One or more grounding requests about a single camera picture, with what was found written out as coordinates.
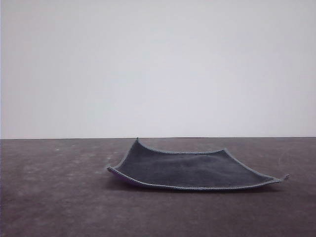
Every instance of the concrete floor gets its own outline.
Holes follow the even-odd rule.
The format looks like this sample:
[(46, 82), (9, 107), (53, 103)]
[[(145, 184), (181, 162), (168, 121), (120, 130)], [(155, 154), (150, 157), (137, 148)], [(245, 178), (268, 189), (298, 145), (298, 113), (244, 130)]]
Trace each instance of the concrete floor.
[(237, 192), (142, 189), (105, 170), (134, 139), (1, 140), (3, 237), (315, 236), (316, 138), (141, 139), (169, 151), (228, 148), (288, 181)]

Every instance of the white backdrop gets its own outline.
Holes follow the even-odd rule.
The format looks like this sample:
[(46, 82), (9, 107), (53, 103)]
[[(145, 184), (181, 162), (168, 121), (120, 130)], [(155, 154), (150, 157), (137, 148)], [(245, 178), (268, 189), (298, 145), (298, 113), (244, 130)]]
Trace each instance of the white backdrop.
[(2, 0), (1, 137), (316, 136), (314, 0)]

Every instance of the stitched edge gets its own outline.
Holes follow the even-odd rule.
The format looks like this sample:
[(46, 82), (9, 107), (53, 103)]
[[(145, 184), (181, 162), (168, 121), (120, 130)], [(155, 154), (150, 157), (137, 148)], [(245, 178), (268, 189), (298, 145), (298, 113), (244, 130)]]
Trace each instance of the stitched edge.
[(169, 185), (161, 185), (161, 184), (149, 184), (149, 183), (144, 183), (141, 181), (138, 181), (136, 179), (133, 179), (118, 170), (108, 167), (108, 171), (110, 171), (113, 174), (119, 175), (135, 185), (140, 185), (140, 186), (145, 186), (149, 188), (159, 188), (159, 189), (177, 189), (177, 190), (240, 190), (240, 189), (251, 189), (251, 188), (257, 188), (266, 184), (272, 184), (272, 183), (279, 183), (282, 182), (280, 179), (276, 179), (273, 177), (272, 180), (257, 184), (257, 185), (250, 185), (250, 186), (237, 186), (237, 187), (181, 187), (181, 186), (169, 186)]

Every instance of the gray fabric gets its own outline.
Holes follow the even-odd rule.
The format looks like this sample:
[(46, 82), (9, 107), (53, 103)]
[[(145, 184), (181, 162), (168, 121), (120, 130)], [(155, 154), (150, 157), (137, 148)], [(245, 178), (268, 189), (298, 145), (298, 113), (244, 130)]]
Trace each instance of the gray fabric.
[(232, 190), (281, 182), (235, 159), (226, 149), (213, 152), (166, 152), (138, 138), (128, 154), (108, 170), (133, 185), (182, 190)]

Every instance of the dark gray cloth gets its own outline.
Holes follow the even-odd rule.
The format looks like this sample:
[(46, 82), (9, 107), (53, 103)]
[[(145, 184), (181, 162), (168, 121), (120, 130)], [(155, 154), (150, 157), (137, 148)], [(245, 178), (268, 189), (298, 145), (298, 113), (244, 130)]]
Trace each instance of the dark gray cloth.
[(108, 170), (133, 185), (161, 189), (237, 190), (283, 180), (247, 167), (227, 149), (167, 152), (149, 148), (138, 138), (123, 160)]

